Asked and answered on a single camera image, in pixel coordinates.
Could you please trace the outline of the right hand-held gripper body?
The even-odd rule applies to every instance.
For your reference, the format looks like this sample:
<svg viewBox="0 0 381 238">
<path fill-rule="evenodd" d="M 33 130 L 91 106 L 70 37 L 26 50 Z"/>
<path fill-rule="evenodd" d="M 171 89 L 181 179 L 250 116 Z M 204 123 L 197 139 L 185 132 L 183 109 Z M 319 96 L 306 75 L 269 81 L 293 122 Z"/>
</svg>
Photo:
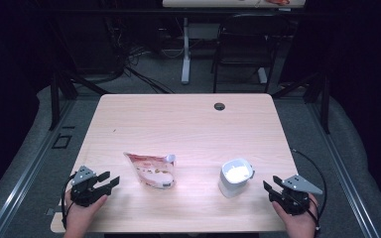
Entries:
<svg viewBox="0 0 381 238">
<path fill-rule="evenodd" d="M 276 202 L 291 215 L 300 215 L 309 210 L 310 193 L 323 194 L 322 189 L 300 175 L 294 175 L 282 181 L 285 188 L 282 188 L 281 192 L 277 191 L 280 198 Z"/>
</svg>

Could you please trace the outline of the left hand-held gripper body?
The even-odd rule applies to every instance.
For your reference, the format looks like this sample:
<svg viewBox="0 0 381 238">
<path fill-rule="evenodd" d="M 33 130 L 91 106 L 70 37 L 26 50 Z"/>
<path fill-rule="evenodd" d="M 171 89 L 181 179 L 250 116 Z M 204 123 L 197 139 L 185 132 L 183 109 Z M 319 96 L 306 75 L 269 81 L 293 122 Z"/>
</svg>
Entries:
<svg viewBox="0 0 381 238">
<path fill-rule="evenodd" d="M 97 195 L 95 185 L 98 175 L 86 166 L 81 166 L 71 181 L 71 200 L 80 206 L 87 207 L 94 203 L 102 195 Z"/>
</svg>

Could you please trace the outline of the red and clear plastic pouch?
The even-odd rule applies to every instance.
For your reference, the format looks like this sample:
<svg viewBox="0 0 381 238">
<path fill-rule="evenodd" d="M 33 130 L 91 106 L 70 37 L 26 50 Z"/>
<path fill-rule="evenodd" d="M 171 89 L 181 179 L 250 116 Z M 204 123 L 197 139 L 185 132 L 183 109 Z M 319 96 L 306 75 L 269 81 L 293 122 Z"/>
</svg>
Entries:
<svg viewBox="0 0 381 238">
<path fill-rule="evenodd" d="M 125 153 L 132 163 L 141 183 L 157 189 L 167 189 L 175 184 L 175 155 L 143 156 Z"/>
</svg>

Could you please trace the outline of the person's left hand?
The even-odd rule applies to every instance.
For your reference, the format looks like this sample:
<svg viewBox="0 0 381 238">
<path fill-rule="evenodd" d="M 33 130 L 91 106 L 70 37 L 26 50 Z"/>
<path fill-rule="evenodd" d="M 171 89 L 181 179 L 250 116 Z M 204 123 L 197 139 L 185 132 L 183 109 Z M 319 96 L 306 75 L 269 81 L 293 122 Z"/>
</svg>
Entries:
<svg viewBox="0 0 381 238">
<path fill-rule="evenodd" d="M 65 205 L 68 207 L 66 216 L 66 230 L 87 231 L 98 210 L 104 205 L 108 196 L 102 195 L 94 203 L 87 207 L 75 204 L 70 197 L 70 191 L 64 195 Z"/>
</svg>

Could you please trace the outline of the person's right hand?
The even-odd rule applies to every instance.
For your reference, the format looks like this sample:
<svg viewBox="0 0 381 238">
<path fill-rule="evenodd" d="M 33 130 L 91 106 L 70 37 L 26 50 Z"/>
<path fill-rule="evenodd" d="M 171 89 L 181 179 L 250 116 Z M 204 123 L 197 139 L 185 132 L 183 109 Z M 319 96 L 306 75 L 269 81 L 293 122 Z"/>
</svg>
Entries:
<svg viewBox="0 0 381 238">
<path fill-rule="evenodd" d="M 287 234 L 295 233 L 311 233 L 315 234 L 317 232 L 317 219 L 318 219 L 318 201 L 316 198 L 310 193 L 310 210 L 306 211 L 300 215 L 290 215 L 288 214 L 281 205 L 273 201 L 272 206 L 278 216 L 282 219 L 285 224 Z"/>
</svg>

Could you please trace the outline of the black metal stand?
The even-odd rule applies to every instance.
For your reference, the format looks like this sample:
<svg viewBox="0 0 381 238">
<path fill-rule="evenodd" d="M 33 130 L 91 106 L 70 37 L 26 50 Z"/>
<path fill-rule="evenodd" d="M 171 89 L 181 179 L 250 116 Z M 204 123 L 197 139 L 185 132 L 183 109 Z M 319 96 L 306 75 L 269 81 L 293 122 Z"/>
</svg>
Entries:
<svg viewBox="0 0 381 238">
<path fill-rule="evenodd" d="M 55 71 L 51 81 L 52 123 L 50 131 L 53 131 L 61 120 L 60 93 L 68 100 L 76 100 L 78 97 L 78 92 L 74 87 L 75 83 L 79 83 L 99 95 L 108 94 L 107 90 L 71 70 Z"/>
<path fill-rule="evenodd" d="M 319 101 L 319 123 L 323 130 L 329 134 L 328 115 L 329 115 L 329 79 L 325 73 L 315 72 L 299 81 L 293 82 L 284 89 L 272 94 L 272 97 L 281 98 L 300 86 L 306 85 L 307 89 L 303 95 L 305 103 L 316 103 Z"/>
</svg>

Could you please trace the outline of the black folding chair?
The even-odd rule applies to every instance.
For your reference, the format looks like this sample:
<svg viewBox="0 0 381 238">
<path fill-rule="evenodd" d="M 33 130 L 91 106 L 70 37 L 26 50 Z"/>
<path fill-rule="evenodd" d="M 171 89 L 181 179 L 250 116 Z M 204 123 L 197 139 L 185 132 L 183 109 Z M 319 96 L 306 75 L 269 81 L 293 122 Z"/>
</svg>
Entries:
<svg viewBox="0 0 381 238">
<path fill-rule="evenodd" d="M 267 68 L 264 91 L 270 86 L 277 52 L 289 30 L 289 21 L 278 15 L 236 14 L 218 27 L 216 48 L 211 65 L 213 92 L 217 91 L 221 66 Z"/>
</svg>

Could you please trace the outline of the black floor outlet frame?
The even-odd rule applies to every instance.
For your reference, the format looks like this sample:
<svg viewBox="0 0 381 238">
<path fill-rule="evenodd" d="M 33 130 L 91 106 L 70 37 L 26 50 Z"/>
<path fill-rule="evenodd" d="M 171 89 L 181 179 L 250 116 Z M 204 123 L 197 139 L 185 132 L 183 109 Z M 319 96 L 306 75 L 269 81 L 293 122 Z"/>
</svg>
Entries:
<svg viewBox="0 0 381 238">
<path fill-rule="evenodd" d="M 53 149 L 66 149 L 70 143 L 71 135 L 58 134 L 55 139 L 52 148 Z"/>
</svg>

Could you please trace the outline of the aluminium floor rail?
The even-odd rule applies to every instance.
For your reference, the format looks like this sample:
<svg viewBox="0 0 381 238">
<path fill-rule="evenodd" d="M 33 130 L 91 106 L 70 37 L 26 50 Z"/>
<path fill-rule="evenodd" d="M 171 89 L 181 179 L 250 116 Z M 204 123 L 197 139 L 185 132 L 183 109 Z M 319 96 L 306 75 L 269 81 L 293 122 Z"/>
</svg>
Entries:
<svg viewBox="0 0 381 238">
<path fill-rule="evenodd" d="M 307 108 L 313 117 L 320 136 L 324 140 L 328 152 L 330 153 L 330 160 L 333 170 L 336 173 L 339 184 L 341 185 L 364 238 L 381 238 L 368 210 L 366 209 L 362 197 L 358 193 L 358 190 L 355 187 L 350 174 L 348 173 L 348 170 L 342 160 L 342 156 L 338 151 L 331 134 L 327 134 L 321 126 L 317 107 L 314 104 L 308 103 Z"/>
<path fill-rule="evenodd" d="M 62 238 L 51 230 L 61 221 L 58 213 L 63 185 L 77 155 L 81 124 L 74 120 L 75 101 L 63 104 L 61 121 L 48 129 L 50 108 L 40 108 L 38 118 L 20 151 L 0 181 L 0 238 Z M 58 134 L 71 135 L 66 149 L 53 149 Z M 46 210 L 55 214 L 47 216 Z"/>
</svg>

